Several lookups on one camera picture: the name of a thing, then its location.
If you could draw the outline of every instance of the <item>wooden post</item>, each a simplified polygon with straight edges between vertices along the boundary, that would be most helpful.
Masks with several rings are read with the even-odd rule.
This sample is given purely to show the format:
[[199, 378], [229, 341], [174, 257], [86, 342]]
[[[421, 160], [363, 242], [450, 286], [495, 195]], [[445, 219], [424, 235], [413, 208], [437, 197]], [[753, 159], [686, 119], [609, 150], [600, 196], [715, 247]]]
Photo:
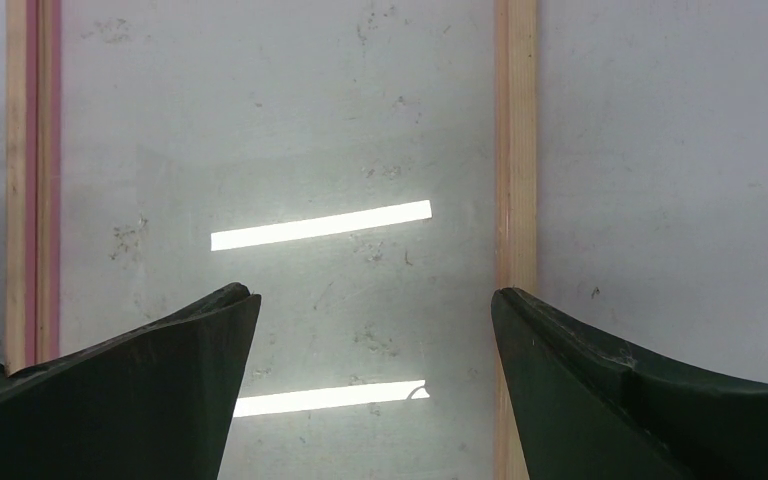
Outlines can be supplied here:
[[[537, 292], [537, 0], [496, 0], [496, 282]], [[495, 478], [528, 478], [497, 357]]]
[[7, 0], [8, 372], [59, 347], [60, 2]]

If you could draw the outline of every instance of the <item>dirt spot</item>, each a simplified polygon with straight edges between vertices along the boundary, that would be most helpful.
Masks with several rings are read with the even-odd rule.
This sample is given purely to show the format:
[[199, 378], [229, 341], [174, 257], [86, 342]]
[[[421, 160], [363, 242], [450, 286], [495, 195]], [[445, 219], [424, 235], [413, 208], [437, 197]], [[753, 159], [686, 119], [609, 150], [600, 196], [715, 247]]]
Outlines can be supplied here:
[[421, 100], [407, 99], [404, 97], [404, 95], [399, 95], [399, 98], [397, 98], [396, 101], [393, 102], [393, 104], [391, 105], [391, 108], [393, 108], [394, 110], [398, 110], [406, 107], [419, 106], [419, 105], [422, 105]]
[[131, 41], [131, 24], [124, 18], [108, 18], [93, 22], [92, 30], [81, 34], [81, 38], [98, 37], [104, 43], [112, 45]]
[[362, 33], [362, 30], [360, 28], [360, 24], [357, 24], [357, 36], [358, 36], [358, 40], [360, 40], [360, 46], [361, 47], [366, 47], [366, 40], [367, 40], [367, 38], [366, 38], [366, 35], [364, 33]]
[[272, 373], [272, 369], [269, 367], [266, 368], [258, 368], [254, 371], [254, 377], [255, 378], [264, 378], [269, 376], [269, 374]]
[[378, 338], [373, 332], [373, 325], [369, 323], [363, 327], [363, 330], [355, 332], [354, 340], [355, 343], [365, 346], [370, 353], [388, 357], [396, 357], [400, 353], [399, 348], [393, 345], [392, 338], [386, 340]]
[[142, 261], [142, 244], [148, 236], [148, 219], [140, 214], [140, 221], [136, 226], [125, 225], [113, 228], [113, 238], [116, 246], [108, 256], [110, 260], [117, 260], [130, 255], [130, 263]]
[[389, 178], [390, 180], [395, 179], [396, 177], [402, 176], [402, 167], [399, 165], [392, 165], [389, 167], [384, 167], [384, 176]]
[[363, 255], [367, 262], [378, 263], [384, 258], [384, 242], [364, 242], [355, 234], [349, 235], [349, 238], [354, 240], [357, 244], [352, 252], [358, 255]]
[[352, 375], [349, 377], [349, 386], [355, 386], [355, 385], [366, 385], [366, 380], [358, 377], [357, 375]]

